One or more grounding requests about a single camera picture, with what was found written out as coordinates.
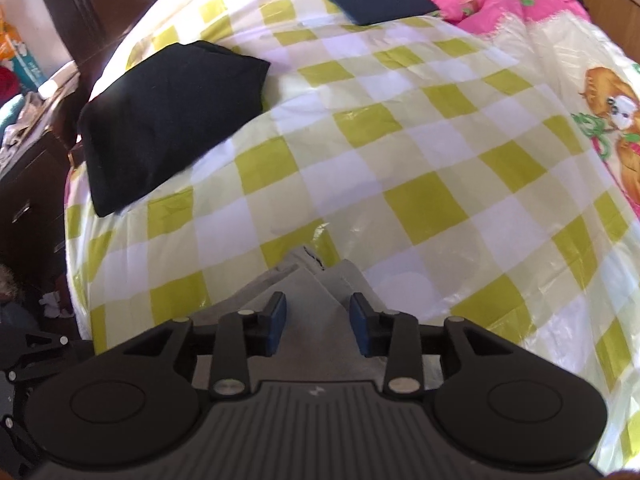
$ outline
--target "bedsheet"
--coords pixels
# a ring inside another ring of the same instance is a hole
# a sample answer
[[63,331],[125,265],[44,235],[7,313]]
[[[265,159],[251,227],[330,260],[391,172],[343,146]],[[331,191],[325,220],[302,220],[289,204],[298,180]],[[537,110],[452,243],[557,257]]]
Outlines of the bedsheet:
[[353,261],[388,308],[468,317],[587,378],[610,410],[595,463],[633,457],[640,222],[543,73],[430,17],[355,27],[327,0],[159,0],[94,94],[200,38],[272,63],[265,112],[106,218],[72,171],[68,277],[97,351],[306,243]]
[[577,0],[433,0],[441,17],[543,73],[640,215],[640,65]]

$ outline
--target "black metal bracket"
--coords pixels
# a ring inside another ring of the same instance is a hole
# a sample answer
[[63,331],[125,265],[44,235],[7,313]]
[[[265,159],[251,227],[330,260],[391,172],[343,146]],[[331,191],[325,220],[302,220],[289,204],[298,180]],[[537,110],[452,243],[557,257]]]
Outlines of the black metal bracket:
[[422,355],[444,352],[444,328],[420,325],[414,316],[402,312],[376,312],[360,292],[351,297],[349,319],[360,353],[388,358],[383,393],[397,398],[421,397]]
[[286,320],[287,299],[282,292],[274,293],[261,312],[240,310],[220,319],[209,374],[212,399],[237,399],[251,392],[247,359],[271,357]]
[[94,355],[91,341],[0,325],[0,469],[25,476],[41,453],[24,428],[24,407],[47,379]]

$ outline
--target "wall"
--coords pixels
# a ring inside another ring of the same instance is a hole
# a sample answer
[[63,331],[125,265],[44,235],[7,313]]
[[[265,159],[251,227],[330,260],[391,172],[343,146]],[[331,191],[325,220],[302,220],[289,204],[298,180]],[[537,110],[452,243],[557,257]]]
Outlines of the wall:
[[46,76],[71,60],[43,0],[0,0],[0,5]]

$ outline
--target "pink blanket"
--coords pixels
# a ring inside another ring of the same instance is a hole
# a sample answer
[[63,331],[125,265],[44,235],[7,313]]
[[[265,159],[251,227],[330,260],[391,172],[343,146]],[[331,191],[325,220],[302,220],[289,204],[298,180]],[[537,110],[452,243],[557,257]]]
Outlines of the pink blanket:
[[471,34],[490,34],[507,14],[523,22],[540,22],[568,10],[587,21],[589,15],[577,0],[433,0],[444,20]]

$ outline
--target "bed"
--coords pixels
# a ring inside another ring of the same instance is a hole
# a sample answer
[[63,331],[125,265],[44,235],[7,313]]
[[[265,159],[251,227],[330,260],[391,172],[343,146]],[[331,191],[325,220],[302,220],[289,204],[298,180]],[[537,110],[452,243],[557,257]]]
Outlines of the bed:
[[112,348],[307,244],[326,266],[351,260],[390,309],[467,317],[589,380],[609,407],[594,464],[633,464],[640,222],[620,159],[603,164],[595,141],[634,138],[580,94],[593,68],[626,92],[639,75],[572,12],[505,20],[473,35],[430,16],[356,27],[328,0],[158,0],[94,95],[164,46],[204,39],[272,63],[264,113],[105,218],[86,167],[72,171],[66,254],[84,336]]

